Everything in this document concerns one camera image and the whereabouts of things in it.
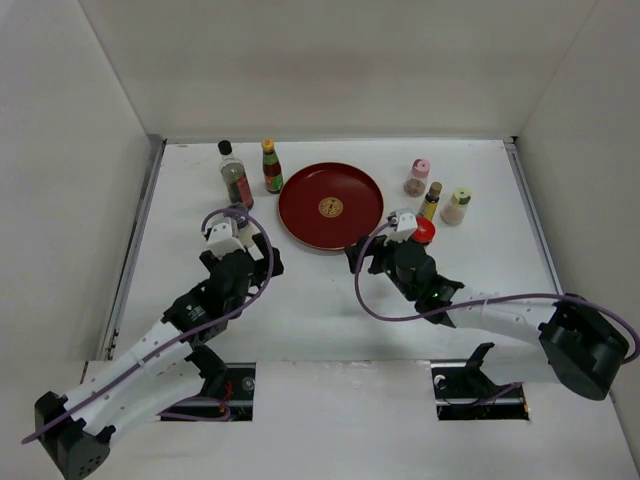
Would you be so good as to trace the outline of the red lid sauce jar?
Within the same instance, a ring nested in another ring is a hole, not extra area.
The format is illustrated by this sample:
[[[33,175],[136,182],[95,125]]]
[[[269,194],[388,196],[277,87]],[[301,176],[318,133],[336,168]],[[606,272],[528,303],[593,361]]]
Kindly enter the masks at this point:
[[[411,239],[421,245],[429,245],[435,238],[436,227],[431,220],[423,217],[416,218],[417,227]]]

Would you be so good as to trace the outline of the small yellow label bottle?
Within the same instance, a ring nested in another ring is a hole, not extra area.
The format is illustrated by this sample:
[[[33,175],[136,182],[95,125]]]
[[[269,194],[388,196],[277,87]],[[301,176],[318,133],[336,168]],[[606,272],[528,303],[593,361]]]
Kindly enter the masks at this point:
[[[441,191],[442,184],[440,182],[434,181],[430,185],[418,211],[417,216],[419,218],[425,218],[429,221],[433,219],[440,200]]]

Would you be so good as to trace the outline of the yellow cap salt shaker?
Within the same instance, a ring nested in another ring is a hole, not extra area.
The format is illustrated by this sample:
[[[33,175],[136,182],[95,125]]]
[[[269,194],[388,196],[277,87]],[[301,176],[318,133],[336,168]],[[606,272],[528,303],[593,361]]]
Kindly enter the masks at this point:
[[[469,188],[456,189],[440,213],[441,220],[449,226],[460,225],[464,220],[470,201],[471,190]]]

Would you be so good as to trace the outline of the pink cap spice shaker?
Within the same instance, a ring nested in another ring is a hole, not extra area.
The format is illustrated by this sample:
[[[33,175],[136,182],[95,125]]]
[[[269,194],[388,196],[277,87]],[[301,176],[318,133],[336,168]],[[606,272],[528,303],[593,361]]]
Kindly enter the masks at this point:
[[[420,197],[425,194],[431,163],[426,159],[416,159],[410,173],[403,184],[404,192],[410,197]]]

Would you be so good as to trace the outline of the dark soy sauce bottle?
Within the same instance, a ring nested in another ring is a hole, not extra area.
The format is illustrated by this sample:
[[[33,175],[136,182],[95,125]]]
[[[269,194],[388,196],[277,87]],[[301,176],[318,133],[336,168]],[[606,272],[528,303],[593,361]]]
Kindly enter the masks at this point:
[[[222,157],[220,173],[227,188],[229,201],[232,204],[241,204],[247,210],[251,210],[254,199],[244,164],[234,155],[232,145],[228,140],[220,141],[218,150]]]

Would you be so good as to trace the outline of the red chili sauce bottle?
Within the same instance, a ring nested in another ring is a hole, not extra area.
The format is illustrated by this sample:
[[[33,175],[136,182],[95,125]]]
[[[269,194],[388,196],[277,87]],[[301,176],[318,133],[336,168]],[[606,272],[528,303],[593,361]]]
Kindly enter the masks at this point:
[[[281,164],[275,150],[275,142],[270,139],[263,139],[262,147],[262,169],[265,186],[269,193],[279,194],[284,186]]]

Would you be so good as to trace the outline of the silver cap pepper shaker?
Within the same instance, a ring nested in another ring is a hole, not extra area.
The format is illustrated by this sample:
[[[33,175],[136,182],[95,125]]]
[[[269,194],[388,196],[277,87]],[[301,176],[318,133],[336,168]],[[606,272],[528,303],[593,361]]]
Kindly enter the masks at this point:
[[[236,204],[233,209],[237,212],[235,215],[235,222],[237,227],[237,237],[246,249],[249,249],[253,244],[253,227],[252,223],[247,218],[248,210],[243,204]]]

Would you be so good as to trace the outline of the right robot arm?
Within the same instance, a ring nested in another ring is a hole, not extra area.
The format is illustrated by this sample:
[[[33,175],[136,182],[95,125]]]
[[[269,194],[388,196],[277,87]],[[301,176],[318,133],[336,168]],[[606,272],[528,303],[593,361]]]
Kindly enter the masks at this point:
[[[457,385],[473,396],[522,383],[559,383],[589,399],[604,399],[629,362],[630,344],[601,310],[577,295],[496,297],[439,274],[423,245],[386,235],[362,238],[345,251],[358,275],[366,258],[413,303],[418,318],[451,329],[478,330],[516,340],[479,344],[458,371]]]

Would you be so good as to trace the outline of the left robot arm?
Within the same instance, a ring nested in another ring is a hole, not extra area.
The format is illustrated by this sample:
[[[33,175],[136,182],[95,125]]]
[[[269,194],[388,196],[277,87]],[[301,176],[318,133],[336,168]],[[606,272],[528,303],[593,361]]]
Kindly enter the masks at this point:
[[[151,329],[100,374],[64,394],[44,393],[34,404],[31,439],[62,477],[85,479],[104,463],[131,428],[189,397],[214,398],[227,366],[209,347],[284,271],[263,233],[217,258],[200,255],[208,279],[178,297]]]

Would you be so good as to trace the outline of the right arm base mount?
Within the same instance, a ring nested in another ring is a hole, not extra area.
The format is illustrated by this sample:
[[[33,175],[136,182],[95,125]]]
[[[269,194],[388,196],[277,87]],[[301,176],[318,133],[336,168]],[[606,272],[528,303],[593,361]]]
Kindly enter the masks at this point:
[[[494,343],[480,344],[466,360],[432,362],[440,421],[529,420],[521,383],[497,385],[480,369]]]

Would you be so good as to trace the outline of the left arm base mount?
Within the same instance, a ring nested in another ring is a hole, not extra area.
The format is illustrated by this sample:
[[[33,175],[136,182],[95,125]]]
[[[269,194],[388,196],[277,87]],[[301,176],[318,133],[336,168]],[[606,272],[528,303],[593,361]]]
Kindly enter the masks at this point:
[[[208,346],[187,358],[199,369],[202,385],[159,415],[165,422],[247,422],[253,419],[255,363],[225,363]]]

